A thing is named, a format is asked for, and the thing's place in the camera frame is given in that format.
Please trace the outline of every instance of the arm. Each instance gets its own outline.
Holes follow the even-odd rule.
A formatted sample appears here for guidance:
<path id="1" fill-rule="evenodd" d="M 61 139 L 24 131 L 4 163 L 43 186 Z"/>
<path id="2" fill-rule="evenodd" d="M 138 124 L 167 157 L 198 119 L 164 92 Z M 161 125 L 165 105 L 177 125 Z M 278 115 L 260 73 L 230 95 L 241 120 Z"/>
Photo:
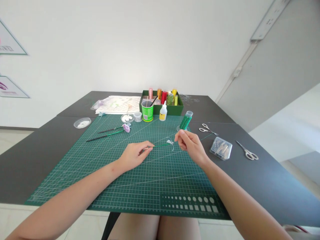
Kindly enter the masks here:
<path id="1" fill-rule="evenodd" d="M 206 173 L 244 239 L 292 239 L 256 200 L 208 158 L 198 135 L 180 130 L 175 141 Z"/>
<path id="2" fill-rule="evenodd" d="M 122 156 L 63 190 L 34 211 L 6 240 L 56 239 L 64 233 L 94 199 L 121 174 L 143 162 L 154 146 L 145 141 L 131 143 Z"/>

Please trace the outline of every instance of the green box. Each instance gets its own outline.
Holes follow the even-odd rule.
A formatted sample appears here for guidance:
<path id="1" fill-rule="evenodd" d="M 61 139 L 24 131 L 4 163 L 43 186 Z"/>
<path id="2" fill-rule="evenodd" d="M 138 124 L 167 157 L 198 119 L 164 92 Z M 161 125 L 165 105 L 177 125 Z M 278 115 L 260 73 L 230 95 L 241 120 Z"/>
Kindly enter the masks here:
<path id="1" fill-rule="evenodd" d="M 140 112 L 142 112 L 142 107 L 141 107 L 142 99 L 144 98 L 144 96 L 148 96 L 148 95 L 149 95 L 149 91 L 143 90 L 140 103 L 139 103 Z M 168 110 L 167 115 L 181 116 L 181 113 L 183 110 L 183 102 L 178 92 L 177 92 L 177 95 L 178 95 L 178 106 L 173 106 L 173 105 L 167 106 L 167 110 Z M 157 91 L 153 91 L 153 96 L 154 97 L 157 96 Z M 161 108 L 162 108 L 162 105 L 153 105 L 153 115 L 159 115 Z"/>

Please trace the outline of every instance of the green cutting mat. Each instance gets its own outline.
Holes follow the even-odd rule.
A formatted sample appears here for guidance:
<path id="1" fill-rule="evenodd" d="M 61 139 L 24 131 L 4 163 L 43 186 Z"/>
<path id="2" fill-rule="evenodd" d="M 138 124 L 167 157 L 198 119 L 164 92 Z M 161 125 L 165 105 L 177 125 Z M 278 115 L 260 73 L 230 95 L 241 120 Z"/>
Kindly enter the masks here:
<path id="1" fill-rule="evenodd" d="M 127 144 L 149 140 L 162 145 L 174 140 L 181 116 L 154 116 L 152 122 L 132 122 L 130 133 L 91 142 L 98 132 L 121 126 L 120 115 L 97 117 L 44 179 L 25 204 L 42 205 L 50 198 L 118 159 Z M 230 219 L 204 172 L 175 143 L 154 148 L 144 162 L 111 183 L 88 209 L 197 218 Z"/>

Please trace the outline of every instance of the white paper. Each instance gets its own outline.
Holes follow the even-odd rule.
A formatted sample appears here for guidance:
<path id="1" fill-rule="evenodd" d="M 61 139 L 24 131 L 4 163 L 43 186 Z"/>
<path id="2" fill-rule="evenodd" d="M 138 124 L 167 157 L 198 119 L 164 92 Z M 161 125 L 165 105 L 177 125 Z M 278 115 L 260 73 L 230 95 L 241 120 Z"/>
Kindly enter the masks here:
<path id="1" fill-rule="evenodd" d="M 0 97 L 30 98 L 6 76 L 0 76 Z"/>
<path id="2" fill-rule="evenodd" d="M 18 41 L 13 37 L 8 28 L 0 19 L 0 55 L 1 54 L 22 54 L 27 55 Z"/>
<path id="3" fill-rule="evenodd" d="M 96 110 L 96 114 L 100 112 L 106 114 L 126 114 L 139 112 L 138 96 L 109 96 L 104 99 L 104 105 Z"/>

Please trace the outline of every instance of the plastic bag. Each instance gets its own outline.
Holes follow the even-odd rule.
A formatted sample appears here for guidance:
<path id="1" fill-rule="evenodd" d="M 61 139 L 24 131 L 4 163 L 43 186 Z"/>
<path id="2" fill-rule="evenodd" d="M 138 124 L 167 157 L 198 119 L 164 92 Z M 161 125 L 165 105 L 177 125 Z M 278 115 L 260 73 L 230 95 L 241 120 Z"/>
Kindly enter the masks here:
<path id="1" fill-rule="evenodd" d="M 104 104 L 104 101 L 105 99 L 96 101 L 96 103 L 90 109 L 97 110 L 99 107 L 101 107 Z"/>

